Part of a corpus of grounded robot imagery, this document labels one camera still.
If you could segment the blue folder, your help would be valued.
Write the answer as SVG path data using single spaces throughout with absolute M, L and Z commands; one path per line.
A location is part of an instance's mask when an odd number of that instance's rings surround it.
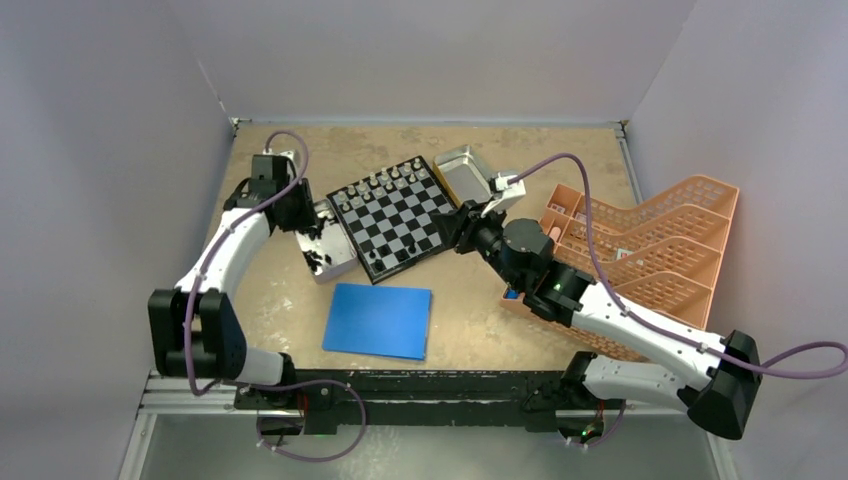
M 423 361 L 432 299 L 429 289 L 339 283 L 334 288 L 322 348 Z

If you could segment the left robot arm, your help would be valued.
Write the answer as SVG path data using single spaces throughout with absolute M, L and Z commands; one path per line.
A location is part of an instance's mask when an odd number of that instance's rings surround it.
M 259 388 L 272 408 L 297 399 L 291 357 L 249 346 L 233 297 L 254 256 L 275 230 L 317 223 L 306 161 L 296 151 L 257 154 L 251 174 L 224 201 L 220 224 L 201 257 L 170 289 L 148 299 L 155 366 L 165 376 L 186 378 L 197 395 L 200 378 Z

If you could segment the pink eraser in organizer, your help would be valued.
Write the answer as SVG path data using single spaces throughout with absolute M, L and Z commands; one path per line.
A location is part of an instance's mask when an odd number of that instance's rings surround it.
M 562 234 L 562 229 L 560 227 L 552 226 L 548 232 L 548 236 L 554 241 L 558 242 Z

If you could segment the pile of black chess pieces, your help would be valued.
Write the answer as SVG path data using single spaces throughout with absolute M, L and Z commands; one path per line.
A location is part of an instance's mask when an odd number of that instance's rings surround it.
M 297 231 L 296 240 L 314 276 L 325 274 L 350 257 L 344 229 L 335 219 L 322 219 L 312 227 Z

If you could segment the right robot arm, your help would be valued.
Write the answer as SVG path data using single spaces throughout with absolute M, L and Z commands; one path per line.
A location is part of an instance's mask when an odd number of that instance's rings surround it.
M 473 201 L 432 222 L 458 254 L 478 253 L 537 317 L 609 338 L 645 357 L 624 362 L 581 354 L 561 381 L 564 399 L 627 399 L 681 411 L 703 430 L 742 438 L 762 383 L 756 341 L 693 329 L 616 296 L 599 277 L 557 260 L 533 219 L 507 221 Z

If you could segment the orange plastic tiered organizer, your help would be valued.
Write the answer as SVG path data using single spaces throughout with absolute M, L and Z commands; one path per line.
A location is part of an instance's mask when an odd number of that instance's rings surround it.
M 594 250 L 619 296 L 703 330 L 738 197 L 737 187 L 694 175 L 622 209 L 558 185 L 540 224 L 562 229 L 556 259 L 595 274 Z

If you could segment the white chess piece row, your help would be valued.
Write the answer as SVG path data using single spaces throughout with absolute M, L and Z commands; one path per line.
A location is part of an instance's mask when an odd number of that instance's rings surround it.
M 328 200 L 341 211 L 365 207 L 379 200 L 392 201 L 427 193 L 433 183 L 432 171 L 422 157 L 415 157 L 396 165 L 382 167 L 360 180 L 353 181 L 327 195 Z

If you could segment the black and silver chessboard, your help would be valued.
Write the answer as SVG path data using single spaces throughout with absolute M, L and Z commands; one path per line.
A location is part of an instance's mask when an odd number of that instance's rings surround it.
M 456 208 L 433 168 L 427 162 L 426 164 L 433 176 L 433 183 L 427 193 L 419 192 L 415 197 L 403 199 L 399 199 L 400 194 L 397 193 L 397 197 L 392 201 L 374 201 L 365 207 L 349 211 L 341 211 L 329 201 L 373 284 L 379 284 L 446 250 L 431 221 L 431 215 L 452 212 Z M 415 243 L 417 247 L 417 252 L 413 255 L 407 250 L 411 243 Z M 390 255 L 381 255 L 380 248 L 383 245 L 391 248 Z M 377 258 L 373 260 L 369 258 L 369 252 L 372 250 L 377 252 Z M 399 263 L 395 258 L 398 251 L 405 251 L 408 255 L 403 263 Z M 376 272 L 373 269 L 376 260 L 383 261 L 384 271 Z

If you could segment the gold rectangular metal tin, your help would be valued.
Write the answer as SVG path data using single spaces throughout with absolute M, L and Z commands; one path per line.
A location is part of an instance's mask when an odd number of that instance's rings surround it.
M 494 179 L 503 173 L 503 170 L 495 170 L 470 145 L 437 155 L 433 168 L 456 209 L 467 201 L 483 206 L 490 203 L 495 195 Z

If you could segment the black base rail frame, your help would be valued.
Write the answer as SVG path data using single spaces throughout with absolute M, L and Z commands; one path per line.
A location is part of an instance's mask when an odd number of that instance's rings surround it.
M 577 434 L 594 422 L 611 424 L 622 403 L 592 397 L 563 371 L 300 369 L 296 382 L 287 392 L 216 385 L 196 397 L 184 380 L 154 372 L 141 410 L 273 418 L 307 435 L 361 424 Z

